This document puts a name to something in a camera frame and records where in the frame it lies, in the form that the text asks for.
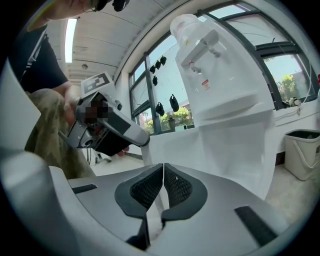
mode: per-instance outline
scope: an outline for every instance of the floor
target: floor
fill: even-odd
[[[125,172],[144,166],[142,160],[126,155],[123,157],[115,155],[111,157],[112,162],[103,161],[97,165],[94,165],[93,158],[90,165],[97,176]],[[282,212],[291,224],[309,214],[319,197],[320,169],[310,179],[301,181],[287,171],[283,165],[278,165],[275,167],[265,200]]]
[[[309,214],[320,197],[320,169],[306,181],[297,179],[283,165],[275,167],[266,201],[282,212],[289,223]]]

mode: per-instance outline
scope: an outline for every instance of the black object hanging on window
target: black object hanging on window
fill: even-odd
[[[154,86],[157,86],[158,84],[158,78],[155,75],[153,76],[152,83],[154,84]]]
[[[171,104],[171,107],[173,109],[173,112],[177,112],[179,110],[178,101],[177,101],[176,97],[173,94],[170,97],[170,104]]]
[[[156,61],[155,67],[159,70],[161,67],[161,62],[159,60]]]
[[[156,105],[155,112],[157,112],[161,117],[165,114],[164,107],[160,102]]]
[[[150,67],[150,72],[152,74],[154,74],[156,72],[156,67],[154,65],[152,67]]]
[[[166,64],[167,58],[165,56],[162,56],[160,59],[161,64],[164,66]]]

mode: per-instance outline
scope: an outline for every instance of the white bin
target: white bin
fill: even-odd
[[[299,129],[285,134],[284,167],[299,180],[320,171],[320,131]]]

